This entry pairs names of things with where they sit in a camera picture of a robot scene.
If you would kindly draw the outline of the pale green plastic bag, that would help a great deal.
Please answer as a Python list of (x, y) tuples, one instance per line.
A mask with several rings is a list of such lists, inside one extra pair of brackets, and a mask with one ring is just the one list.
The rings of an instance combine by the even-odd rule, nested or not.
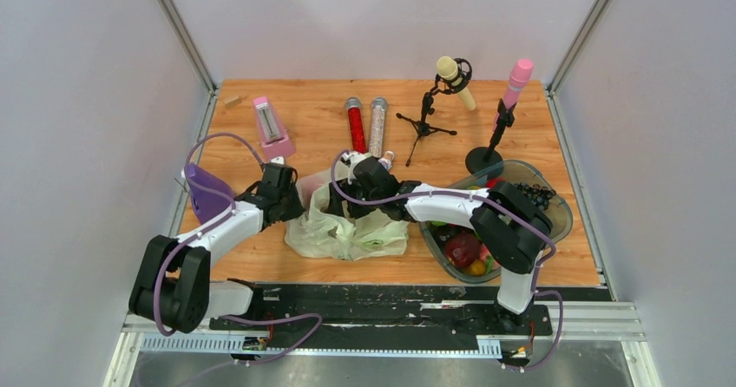
[(285, 242), (307, 258), (356, 261), (404, 254), (409, 223), (391, 220), (379, 210), (360, 219), (328, 213), (331, 170), (296, 181), (305, 212), (286, 222)]

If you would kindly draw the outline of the dark red fruit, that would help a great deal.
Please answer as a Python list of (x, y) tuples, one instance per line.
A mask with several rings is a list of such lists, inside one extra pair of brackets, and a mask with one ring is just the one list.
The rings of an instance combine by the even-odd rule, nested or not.
[(470, 233), (450, 238), (444, 245), (445, 257), (457, 268), (466, 268), (480, 258), (481, 242)]

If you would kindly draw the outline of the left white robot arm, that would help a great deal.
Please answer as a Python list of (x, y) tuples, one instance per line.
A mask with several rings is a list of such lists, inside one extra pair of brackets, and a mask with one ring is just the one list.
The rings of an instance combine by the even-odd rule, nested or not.
[(239, 195), (188, 182), (224, 207), (193, 231), (148, 242), (129, 297), (130, 313), (154, 321), (165, 336), (189, 333), (207, 318), (233, 316), (246, 329), (264, 322), (266, 306), (255, 298), (252, 284), (211, 279), (212, 266), (240, 242), (305, 211), (293, 167), (268, 162), (261, 172), (260, 180)]

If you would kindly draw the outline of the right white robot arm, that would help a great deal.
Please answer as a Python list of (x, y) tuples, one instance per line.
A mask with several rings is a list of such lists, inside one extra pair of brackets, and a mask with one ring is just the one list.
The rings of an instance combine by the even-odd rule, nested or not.
[(399, 181), (376, 157), (349, 150), (334, 157), (330, 181), (344, 200), (392, 220), (473, 229), (501, 267), (497, 324), (514, 333), (529, 323), (538, 270), (556, 246), (549, 219), (510, 184), (463, 190)]

